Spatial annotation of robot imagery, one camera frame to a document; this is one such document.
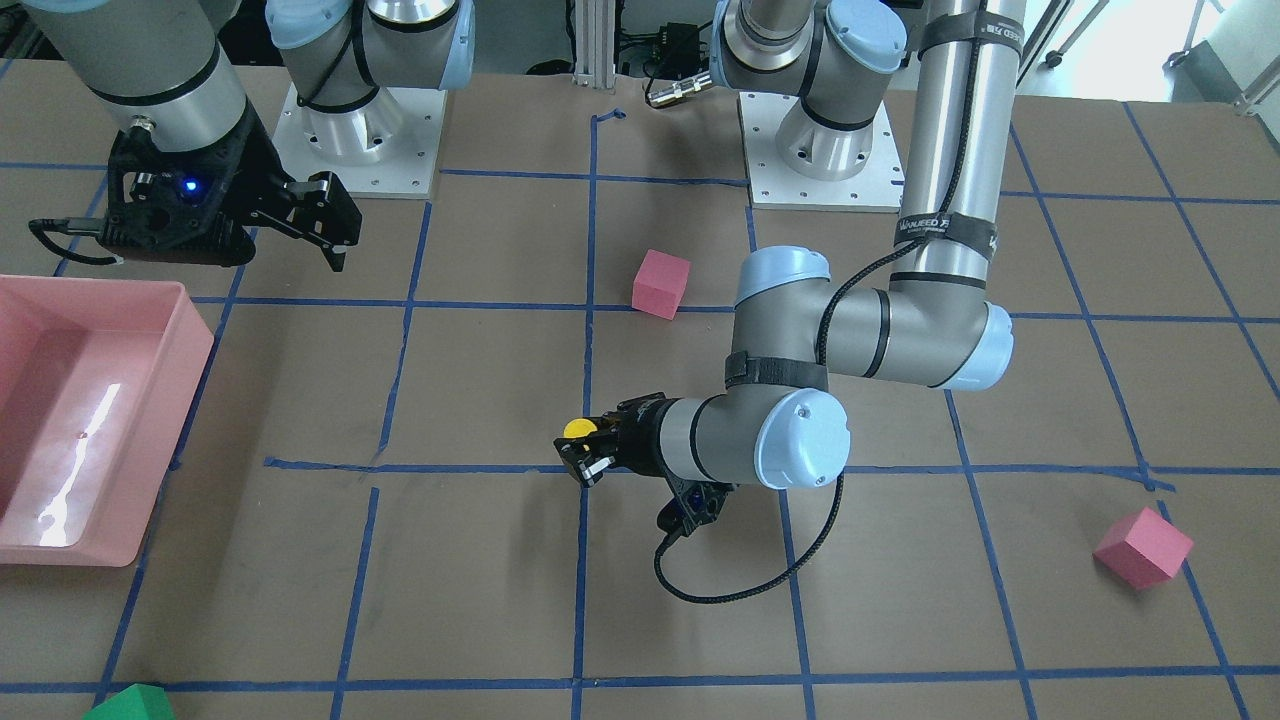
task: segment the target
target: velcro strap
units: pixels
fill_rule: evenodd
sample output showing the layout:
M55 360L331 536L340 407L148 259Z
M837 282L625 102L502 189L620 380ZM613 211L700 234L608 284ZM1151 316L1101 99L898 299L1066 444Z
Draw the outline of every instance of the velcro strap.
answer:
M740 350L724 359L724 387L771 384L827 389L827 368L787 357L751 357Z
M996 255L996 247L1000 243L996 223L959 213L908 215L897 222L897 229L893 233L895 246L919 238L959 242L987 260Z
M920 53L923 58L929 47L959 42L961 40L977 40L978 42L993 42L1012 47L1018 56L1023 55L1023 40L1027 31L1021 23L1014 18L988 13L987 10L972 10L959 15L942 15L932 23L924 26L924 35L920 37Z

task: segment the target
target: metal connector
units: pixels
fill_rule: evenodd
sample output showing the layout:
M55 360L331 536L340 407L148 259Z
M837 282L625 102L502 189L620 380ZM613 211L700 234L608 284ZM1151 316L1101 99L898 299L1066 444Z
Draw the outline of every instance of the metal connector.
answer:
M689 96L696 95L712 86L710 70L703 70L694 77L677 79L671 86L655 90L649 94L649 105L653 108L668 108Z

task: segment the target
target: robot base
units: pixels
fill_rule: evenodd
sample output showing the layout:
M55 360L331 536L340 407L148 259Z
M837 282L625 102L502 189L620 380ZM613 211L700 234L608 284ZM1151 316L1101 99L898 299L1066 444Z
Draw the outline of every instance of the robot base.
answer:
M861 172L846 181L819 181L792 170L773 141L796 101L790 95L739 94L751 204L774 210L897 213L902 206L902 161L884 105L876 111L876 141Z
M280 154L284 170L307 178L333 170L353 197L430 200L444 128L447 92L393 87L390 94L408 117L406 129L397 133L394 147L388 142L385 159L372 165L343 165L316 152L302 129L298 92L291 85L271 141Z

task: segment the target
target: light blue cap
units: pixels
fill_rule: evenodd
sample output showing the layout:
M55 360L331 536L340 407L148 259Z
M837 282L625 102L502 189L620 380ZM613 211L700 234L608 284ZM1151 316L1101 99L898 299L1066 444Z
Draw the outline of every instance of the light blue cap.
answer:
M817 488L845 470L849 415L831 393L797 389L773 406L755 438L755 474L773 489Z
M302 47L329 32L351 10L352 0L266 0L271 44L280 50Z
M23 0L23 5L45 10L46 13L83 13L93 8L101 8L111 0Z
M461 5L449 59L444 61L444 74L440 76L440 90L462 90L471 82L476 58L476 6L471 0L462 0Z
M1014 322L1000 305L987 304L987 327L978 346L942 389L987 389L1000 382L1014 356Z
M707 69L712 73L712 82L721 87L731 87L728 85L728 78L724 77L724 58L721 55L722 47L721 36L724 32L724 9L728 8L728 0L719 0L716 3L716 19L712 22L712 44L710 54L707 60Z
M820 252L794 245L764 247L742 261L742 272L737 277L737 300L733 304L780 284L813 278L831 279L831 264Z
M827 28L850 58L877 73L890 74L902 64L906 27L879 0L832 0Z

